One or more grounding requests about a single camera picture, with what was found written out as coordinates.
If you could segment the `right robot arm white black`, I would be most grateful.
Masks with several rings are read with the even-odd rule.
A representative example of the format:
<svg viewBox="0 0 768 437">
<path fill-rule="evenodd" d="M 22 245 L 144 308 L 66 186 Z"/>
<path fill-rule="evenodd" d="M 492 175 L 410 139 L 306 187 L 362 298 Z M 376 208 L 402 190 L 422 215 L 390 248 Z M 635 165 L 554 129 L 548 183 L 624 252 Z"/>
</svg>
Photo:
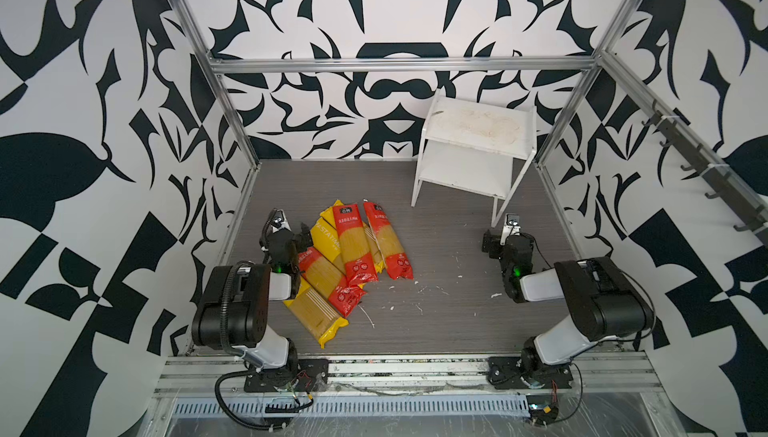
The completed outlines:
<svg viewBox="0 0 768 437">
<path fill-rule="evenodd" d="M 568 315 L 526 340 L 517 357 L 488 359 L 489 384 L 500 389 L 543 388 L 571 381 L 576 357 L 603 342 L 623 342 L 651 333 L 650 299 L 608 257 L 559 261 L 533 269 L 536 239 L 520 230 L 513 214 L 499 234 L 483 234 L 481 251 L 499 262 L 506 295 L 517 304 L 562 300 Z"/>
</svg>

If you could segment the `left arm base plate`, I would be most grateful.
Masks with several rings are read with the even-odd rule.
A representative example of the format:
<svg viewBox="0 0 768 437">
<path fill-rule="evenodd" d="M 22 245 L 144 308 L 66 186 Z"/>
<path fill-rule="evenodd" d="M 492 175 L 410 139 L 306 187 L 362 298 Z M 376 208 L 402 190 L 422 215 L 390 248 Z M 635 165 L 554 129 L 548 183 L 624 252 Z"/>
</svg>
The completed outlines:
<svg viewBox="0 0 768 437">
<path fill-rule="evenodd" d="M 289 360 L 285 366 L 267 369 L 248 376 L 246 393 L 277 392 L 291 388 L 294 392 L 311 392 L 327 382 L 330 361 L 324 358 Z"/>
</svg>

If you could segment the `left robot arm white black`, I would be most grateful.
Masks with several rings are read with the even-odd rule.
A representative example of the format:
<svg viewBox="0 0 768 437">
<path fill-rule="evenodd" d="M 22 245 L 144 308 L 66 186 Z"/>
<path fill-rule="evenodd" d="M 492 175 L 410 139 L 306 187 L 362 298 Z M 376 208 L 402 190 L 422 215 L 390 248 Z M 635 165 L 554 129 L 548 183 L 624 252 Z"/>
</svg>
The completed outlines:
<svg viewBox="0 0 768 437">
<path fill-rule="evenodd" d="M 192 320 L 193 344 L 237 357 L 258 372 L 290 368 L 295 345 L 269 326 L 269 303 L 298 296 L 299 254 L 311 244 L 306 225 L 295 232 L 285 212 L 273 209 L 259 238 L 263 260 L 213 269 Z"/>
</svg>

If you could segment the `red spaghetti bag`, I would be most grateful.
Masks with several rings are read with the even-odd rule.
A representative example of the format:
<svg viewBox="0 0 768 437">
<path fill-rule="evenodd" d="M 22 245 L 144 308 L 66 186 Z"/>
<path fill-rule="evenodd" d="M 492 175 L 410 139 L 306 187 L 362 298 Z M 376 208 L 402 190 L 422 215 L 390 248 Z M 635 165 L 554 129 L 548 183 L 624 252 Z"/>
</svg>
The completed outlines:
<svg viewBox="0 0 768 437">
<path fill-rule="evenodd" d="M 298 255 L 298 264 L 304 279 L 343 317 L 348 317 L 365 295 L 314 247 Z"/>
<path fill-rule="evenodd" d="M 368 200 L 363 202 L 363 207 L 374 239 L 384 258 L 388 276 L 393 280 L 412 280 L 414 273 L 410 259 L 383 207 Z"/>
<path fill-rule="evenodd" d="M 357 205 L 332 208 L 347 282 L 351 286 L 378 280 L 373 256 Z"/>
</svg>

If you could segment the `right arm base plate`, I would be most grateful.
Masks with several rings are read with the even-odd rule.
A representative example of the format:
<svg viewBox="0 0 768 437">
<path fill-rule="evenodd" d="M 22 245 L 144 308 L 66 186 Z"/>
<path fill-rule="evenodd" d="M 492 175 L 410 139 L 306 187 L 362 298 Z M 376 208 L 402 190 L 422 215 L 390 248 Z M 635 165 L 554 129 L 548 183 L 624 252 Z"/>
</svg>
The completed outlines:
<svg viewBox="0 0 768 437">
<path fill-rule="evenodd" d="M 528 355 L 490 357 L 488 366 L 486 380 L 497 390 L 570 389 L 574 380 L 569 365 L 546 365 Z"/>
</svg>

